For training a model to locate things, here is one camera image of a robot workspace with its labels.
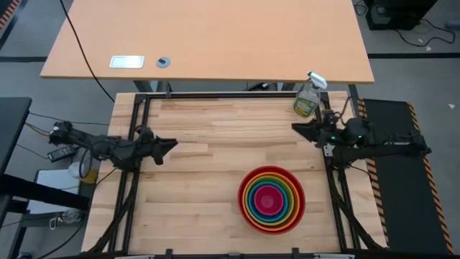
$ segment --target pink bowl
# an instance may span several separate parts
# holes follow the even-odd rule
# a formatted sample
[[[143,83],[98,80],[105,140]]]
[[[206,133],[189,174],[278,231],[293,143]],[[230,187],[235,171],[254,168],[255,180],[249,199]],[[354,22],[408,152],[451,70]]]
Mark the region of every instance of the pink bowl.
[[[273,216],[281,211],[284,200],[280,190],[274,186],[265,185],[256,190],[254,205],[260,214]]]

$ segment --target orange and black striped tape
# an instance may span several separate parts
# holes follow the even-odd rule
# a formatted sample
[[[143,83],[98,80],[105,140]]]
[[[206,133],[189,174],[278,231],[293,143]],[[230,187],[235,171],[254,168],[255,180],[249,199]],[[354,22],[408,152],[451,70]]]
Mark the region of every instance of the orange and black striped tape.
[[[367,119],[366,106],[363,99],[358,99],[358,112],[359,116],[363,119]],[[380,195],[379,178],[377,176],[377,168],[373,159],[366,159],[367,171],[369,172],[371,179],[372,192],[374,193],[375,204],[377,205],[377,211],[379,212],[380,223],[382,223],[382,230],[385,236],[387,246],[389,246],[387,226],[385,224],[385,213],[383,211],[382,196]]]
[[[452,241],[449,236],[449,231],[447,230],[446,220],[444,219],[443,209],[441,207],[441,200],[439,199],[438,191],[436,190],[436,185],[434,183],[433,174],[431,173],[430,162],[425,156],[423,158],[423,163],[425,163],[426,176],[428,177],[428,183],[431,187],[431,193],[433,194],[433,200],[436,206],[436,211],[438,211],[439,223],[441,224],[441,229],[444,233],[444,239],[446,240],[446,247],[450,254],[454,254],[454,248],[452,247]]]
[[[375,161],[373,159],[366,159],[367,171],[369,172],[371,179],[372,192],[374,193],[375,204],[377,205],[377,211],[379,212],[380,223],[382,224],[383,235],[385,236],[385,241],[387,246],[390,244],[388,242],[387,226],[385,222],[385,212],[383,210],[382,196],[380,194],[379,179],[377,176],[377,168],[375,166]]]
[[[410,115],[412,115],[412,122],[414,123],[414,128],[418,131],[420,131],[420,128],[418,127],[418,122],[417,118],[415,117],[415,110],[414,106],[411,103],[408,103],[409,110],[410,110]]]
[[[10,20],[13,17],[14,10],[16,10],[16,8],[19,6],[20,3],[21,3],[21,0],[11,1],[8,8],[6,8],[4,14],[0,16],[0,29],[3,29],[6,23],[8,23],[8,20]]]

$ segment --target desk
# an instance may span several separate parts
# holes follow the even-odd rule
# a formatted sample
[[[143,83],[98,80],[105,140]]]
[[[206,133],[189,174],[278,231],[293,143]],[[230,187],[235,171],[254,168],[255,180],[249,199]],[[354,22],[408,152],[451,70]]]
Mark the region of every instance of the desk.
[[[127,137],[134,95],[117,95],[110,135]],[[329,92],[329,99],[332,109],[341,110],[346,92]],[[302,253],[338,252],[323,155],[291,129],[293,122],[310,120],[298,116],[292,104],[293,98],[152,100],[147,124],[160,137],[177,138],[179,144],[165,156],[164,165],[150,158],[142,161],[129,254],[164,254],[167,248],[175,254],[290,253],[292,247]],[[349,104],[344,119],[351,116]],[[239,184],[261,165],[291,171],[305,191],[305,215],[286,234],[259,233],[239,212]],[[362,160],[354,166],[366,168]],[[111,169],[110,163],[102,163],[99,178]],[[369,176],[353,168],[346,175],[357,219],[385,246]],[[112,220],[119,180],[120,172],[115,171],[98,185],[82,250],[92,247]],[[116,250],[121,249],[123,230],[124,223]]]
[[[374,82],[349,0],[77,0],[70,18],[101,79]],[[114,55],[144,66],[110,68]],[[67,21],[41,76],[92,78]]]

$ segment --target butcher block tabletop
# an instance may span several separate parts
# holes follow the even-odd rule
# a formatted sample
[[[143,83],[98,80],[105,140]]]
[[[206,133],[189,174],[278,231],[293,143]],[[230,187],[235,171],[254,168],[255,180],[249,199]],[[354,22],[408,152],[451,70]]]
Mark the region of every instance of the butcher block tabletop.
[[[135,94],[118,94],[110,135],[127,137]],[[331,108],[341,111],[346,92],[329,92]],[[321,149],[291,129],[298,116],[293,98],[153,99],[147,124],[160,137],[179,144],[155,165],[142,161],[129,254],[301,253],[339,252]],[[143,108],[139,108],[138,122]],[[352,117],[348,104],[343,117]],[[239,211],[237,192],[248,172],[276,165],[289,170],[305,192],[305,214],[299,225],[282,235],[266,235],[251,228]],[[366,170],[363,160],[354,164]],[[104,162],[99,178],[112,170]],[[95,191],[82,250],[92,247],[114,216],[120,171]],[[385,245],[369,176],[346,170],[357,219]],[[130,188],[128,178],[126,193]],[[348,224],[344,221],[348,246]],[[120,224],[117,249],[121,248]]]

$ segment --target black mat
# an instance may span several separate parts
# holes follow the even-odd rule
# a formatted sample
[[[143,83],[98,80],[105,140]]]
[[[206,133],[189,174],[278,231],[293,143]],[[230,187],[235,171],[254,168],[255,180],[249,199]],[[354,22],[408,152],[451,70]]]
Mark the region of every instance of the black mat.
[[[375,124],[376,128],[399,135],[418,132],[411,104],[360,99],[358,105],[360,115]],[[383,130],[377,132],[376,138],[387,139]],[[390,249],[414,253],[453,253],[428,159],[387,156],[367,162]]]
[[[10,10],[14,11],[17,7],[17,2],[13,2],[13,0],[0,0],[0,29],[6,24],[5,21],[11,19],[12,13],[7,12],[7,9],[11,7]]]

